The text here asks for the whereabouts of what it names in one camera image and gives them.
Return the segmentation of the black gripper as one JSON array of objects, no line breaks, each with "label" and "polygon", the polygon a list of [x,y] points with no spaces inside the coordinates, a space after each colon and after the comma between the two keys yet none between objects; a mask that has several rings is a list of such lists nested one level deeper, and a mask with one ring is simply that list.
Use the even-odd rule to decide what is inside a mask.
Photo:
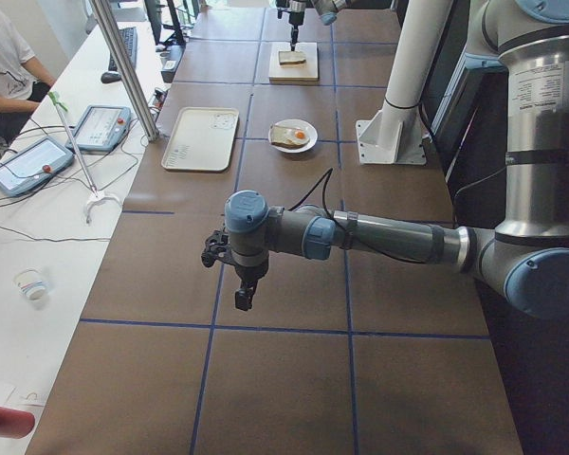
[{"label": "black gripper", "polygon": [[255,266],[236,265],[234,267],[237,276],[241,280],[241,287],[235,291],[235,308],[241,311],[249,311],[256,287],[268,271],[268,263],[261,263]]},{"label": "black gripper", "polygon": [[300,27],[303,24],[303,11],[289,9],[288,23],[292,26],[290,32],[290,50],[295,51],[299,36],[298,27]]}]

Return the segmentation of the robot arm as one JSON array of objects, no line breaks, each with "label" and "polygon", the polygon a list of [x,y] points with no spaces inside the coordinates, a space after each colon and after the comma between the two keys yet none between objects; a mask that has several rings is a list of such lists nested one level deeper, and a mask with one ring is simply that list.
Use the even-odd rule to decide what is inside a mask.
[{"label": "robot arm", "polygon": [[322,23],[326,26],[332,24],[337,19],[337,14],[343,10],[350,8],[354,1],[352,0],[276,0],[277,17],[281,19],[284,14],[288,15],[288,23],[290,24],[290,40],[289,46],[291,51],[296,50],[299,42],[299,28],[303,25],[305,10],[307,5],[318,13]]},{"label": "robot arm", "polygon": [[444,228],[326,206],[271,207],[238,191],[206,241],[205,266],[233,266],[247,311],[271,252],[325,260],[333,247],[408,264],[453,264],[540,319],[569,315],[569,1],[474,1],[466,66],[507,71],[505,218]]}]

